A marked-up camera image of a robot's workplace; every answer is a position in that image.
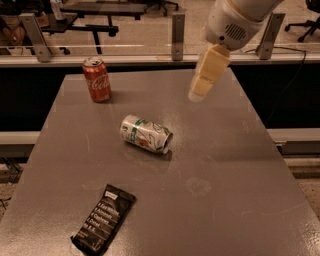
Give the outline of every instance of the candy bar wrapper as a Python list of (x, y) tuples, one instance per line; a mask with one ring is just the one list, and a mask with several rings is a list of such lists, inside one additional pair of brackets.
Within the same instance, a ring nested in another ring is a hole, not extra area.
[(102, 255), (135, 200), (135, 196), (108, 184), (99, 203), (71, 238), (72, 243), (87, 255)]

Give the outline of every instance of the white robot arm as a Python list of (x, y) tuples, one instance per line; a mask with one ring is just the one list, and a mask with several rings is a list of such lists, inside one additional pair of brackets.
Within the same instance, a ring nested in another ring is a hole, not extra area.
[(230, 51), (244, 47), (283, 0), (216, 0), (206, 26), (212, 44), (199, 59), (189, 99), (201, 101), (230, 64)]

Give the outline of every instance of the red can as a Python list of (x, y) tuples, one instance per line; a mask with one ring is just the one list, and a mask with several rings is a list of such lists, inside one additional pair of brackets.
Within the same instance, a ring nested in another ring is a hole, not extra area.
[(90, 57), (82, 64), (83, 74), (87, 80), (91, 99), (103, 102), (111, 99), (110, 81), (106, 66), (99, 57)]

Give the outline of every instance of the gray table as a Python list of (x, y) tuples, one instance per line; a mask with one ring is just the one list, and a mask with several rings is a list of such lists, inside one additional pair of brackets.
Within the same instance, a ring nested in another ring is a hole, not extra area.
[[(320, 255), (320, 225), (230, 70), (200, 104), (192, 70), (114, 73), (91, 102), (67, 76), (0, 225), (1, 255), (80, 255), (75, 234), (107, 183), (137, 197), (106, 255)], [(164, 124), (172, 151), (123, 142), (127, 114)]]

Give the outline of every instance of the chair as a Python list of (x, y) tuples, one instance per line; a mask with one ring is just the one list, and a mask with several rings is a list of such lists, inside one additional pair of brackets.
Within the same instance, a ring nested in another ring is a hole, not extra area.
[(174, 5), (176, 8), (175, 10), (178, 11), (179, 10), (179, 5), (177, 3), (171, 2), (171, 1), (166, 1), (166, 0), (151, 0), (151, 1), (144, 1), (147, 6), (144, 9), (145, 12), (147, 12), (147, 9), (149, 9), (150, 7), (154, 6), (154, 5), (158, 5), (159, 10), (161, 9), (161, 7), (164, 9), (163, 12), (163, 16), (167, 16), (168, 15), (168, 9), (166, 7), (166, 4), (171, 4)]
[[(320, 13), (320, 0), (306, 0), (307, 8), (311, 11)], [(303, 42), (307, 35), (313, 35), (317, 29), (320, 29), (320, 16), (316, 21), (307, 20), (305, 23), (291, 23), (285, 27), (285, 31), (289, 31), (290, 27), (310, 27), (309, 30), (301, 37), (298, 42)]]

